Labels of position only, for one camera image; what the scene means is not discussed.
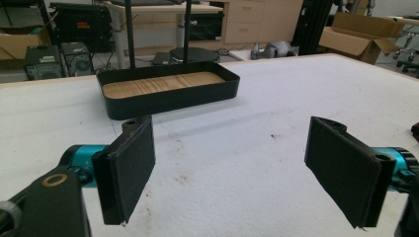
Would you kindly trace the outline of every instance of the gray floor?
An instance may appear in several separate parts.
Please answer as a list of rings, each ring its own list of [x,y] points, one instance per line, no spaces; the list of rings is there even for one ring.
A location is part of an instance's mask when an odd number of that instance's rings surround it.
[[[397,58],[397,60],[407,60],[408,56],[409,55],[407,53],[404,53],[404,54],[402,53]],[[151,60],[153,58],[154,56],[137,57],[135,59],[135,66],[136,67],[151,66]],[[376,66],[416,78],[419,71],[410,70],[409,72],[404,73],[402,72],[403,67],[396,66],[397,60],[393,58],[393,53],[390,55],[384,55],[382,53],[377,60]],[[221,56],[221,62],[230,62],[230,61],[236,61],[236,59],[229,55]],[[415,57],[414,62],[419,63],[419,55]],[[116,56],[110,53],[95,54],[93,57],[93,65],[97,71],[115,70],[118,68]],[[27,80],[28,78],[24,70],[7,70],[7,71],[0,70],[0,83],[22,82],[22,81],[27,81]]]

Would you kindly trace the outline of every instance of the desk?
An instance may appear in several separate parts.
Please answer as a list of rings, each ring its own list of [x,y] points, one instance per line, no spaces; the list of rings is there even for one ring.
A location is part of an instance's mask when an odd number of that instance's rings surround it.
[[[153,116],[156,166],[126,228],[105,226],[97,191],[83,189],[93,235],[393,236],[406,195],[387,194],[378,228],[354,230],[305,167],[309,121],[419,157],[419,82],[333,54],[224,66],[241,77],[235,99]],[[121,124],[94,76],[0,85],[0,199]]]
[[[124,49],[127,48],[127,36],[126,32],[122,31],[122,24],[120,21],[121,16],[125,13],[126,8],[123,6],[117,6],[112,3],[107,3],[106,6],[109,8],[112,18],[112,27],[113,35],[115,40],[116,52],[118,57],[118,66],[119,68],[126,68]],[[132,7],[131,11],[133,14],[178,14],[178,28],[176,31],[176,43],[178,46],[183,46],[184,41],[184,15],[186,12],[186,4],[182,5],[172,5],[172,6],[147,6],[147,7]],[[191,12],[193,14],[206,14],[206,13],[216,13],[222,11],[222,8],[208,6],[208,5],[192,5]],[[140,30],[134,30],[135,35],[141,35]],[[147,31],[146,36],[148,38],[148,43],[152,45],[159,45],[167,43],[171,40],[165,36],[161,36],[162,31]],[[134,44],[141,44],[144,40],[134,39]]]

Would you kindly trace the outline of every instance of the wooden tray bottom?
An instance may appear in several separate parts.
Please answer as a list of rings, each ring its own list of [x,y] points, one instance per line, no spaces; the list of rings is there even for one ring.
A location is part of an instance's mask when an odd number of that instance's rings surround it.
[[[225,82],[211,72],[154,77],[124,82],[110,83],[102,87],[104,96],[110,99],[123,99],[157,92],[188,87],[203,86]]]

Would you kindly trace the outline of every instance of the drawer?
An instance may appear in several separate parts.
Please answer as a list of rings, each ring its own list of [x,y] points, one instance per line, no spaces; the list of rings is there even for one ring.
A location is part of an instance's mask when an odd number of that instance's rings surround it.
[[[257,1],[234,1],[229,3],[228,22],[260,23],[265,3]]]
[[[259,36],[258,23],[228,23],[225,43],[256,42]]]

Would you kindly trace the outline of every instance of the cardboard box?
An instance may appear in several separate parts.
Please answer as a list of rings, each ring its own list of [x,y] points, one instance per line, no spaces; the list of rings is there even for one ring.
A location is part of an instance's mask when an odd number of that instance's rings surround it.
[[[0,27],[0,60],[25,59],[28,46],[49,44],[46,28]]]
[[[326,27],[319,45],[338,53],[375,64],[381,52],[398,51],[397,38],[404,25],[383,18],[337,13],[332,27]]]

